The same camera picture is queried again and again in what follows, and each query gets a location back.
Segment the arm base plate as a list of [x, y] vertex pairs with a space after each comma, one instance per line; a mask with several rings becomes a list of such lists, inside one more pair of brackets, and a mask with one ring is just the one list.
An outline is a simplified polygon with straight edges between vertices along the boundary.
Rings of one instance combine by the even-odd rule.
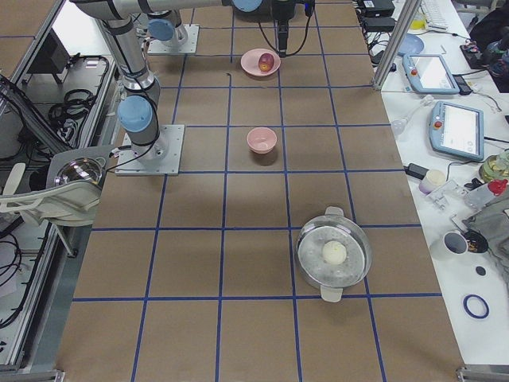
[[118, 176], [177, 176], [181, 164], [185, 126], [160, 125], [159, 138], [153, 146], [145, 148], [132, 145], [130, 137], [124, 134], [122, 144], [130, 146], [121, 150], [118, 166], [113, 171]]
[[177, 28], [171, 25], [149, 26], [150, 55], [195, 54], [200, 27], [196, 24], [182, 24]]

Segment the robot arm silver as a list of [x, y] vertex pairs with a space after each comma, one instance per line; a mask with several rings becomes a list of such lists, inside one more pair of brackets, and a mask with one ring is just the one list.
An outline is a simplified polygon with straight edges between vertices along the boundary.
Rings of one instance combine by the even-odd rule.
[[177, 38], [176, 23], [182, 9], [232, 6], [243, 13], [255, 12], [260, 1], [77, 1], [76, 6], [94, 18], [122, 73], [127, 96], [120, 102], [117, 116], [130, 140], [131, 159], [114, 169], [121, 173], [175, 173], [181, 158], [181, 126], [159, 123], [157, 106], [160, 84], [149, 69], [146, 55], [135, 33], [133, 15], [149, 18], [150, 35], [159, 41]]
[[187, 29], [182, 24], [179, 10], [166, 10], [147, 14], [150, 36], [164, 45], [177, 47], [188, 40]]

